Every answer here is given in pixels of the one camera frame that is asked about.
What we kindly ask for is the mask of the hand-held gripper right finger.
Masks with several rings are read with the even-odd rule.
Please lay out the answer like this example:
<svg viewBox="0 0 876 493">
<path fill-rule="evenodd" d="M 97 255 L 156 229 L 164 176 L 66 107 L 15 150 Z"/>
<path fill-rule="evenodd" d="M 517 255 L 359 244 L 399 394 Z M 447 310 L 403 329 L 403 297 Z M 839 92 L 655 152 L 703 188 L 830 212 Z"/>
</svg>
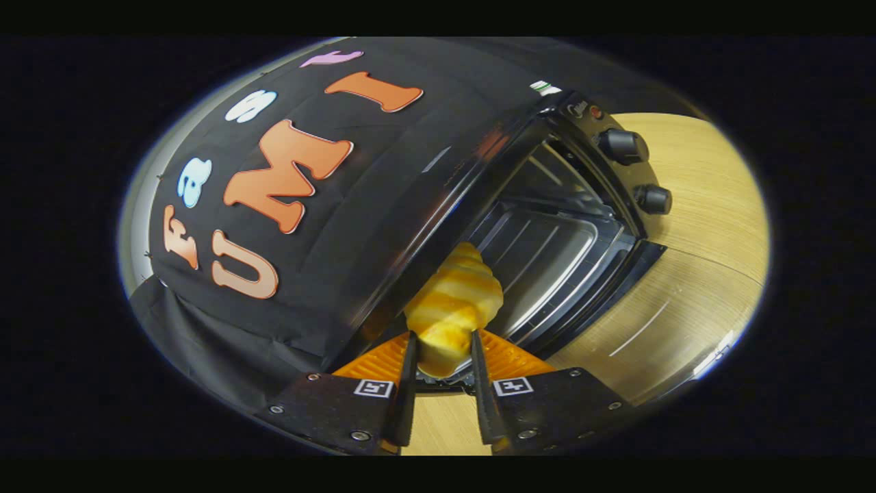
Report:
<svg viewBox="0 0 876 493">
<path fill-rule="evenodd" d="M 485 329 L 472 335 L 472 371 L 492 455 L 569 455 L 633 419 L 633 405 L 590 372 L 556 369 Z"/>
</svg>

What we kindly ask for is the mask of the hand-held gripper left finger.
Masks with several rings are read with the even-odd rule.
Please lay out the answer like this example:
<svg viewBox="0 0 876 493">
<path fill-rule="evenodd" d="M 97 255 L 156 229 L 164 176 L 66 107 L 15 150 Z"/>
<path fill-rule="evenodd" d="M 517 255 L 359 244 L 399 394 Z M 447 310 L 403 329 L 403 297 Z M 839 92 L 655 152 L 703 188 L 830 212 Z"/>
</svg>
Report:
<svg viewBox="0 0 876 493">
<path fill-rule="evenodd" d="M 299 375 L 257 420 L 332 455 L 398 455 L 412 435 L 418 352 L 407 331 L 333 374 Z"/>
</svg>

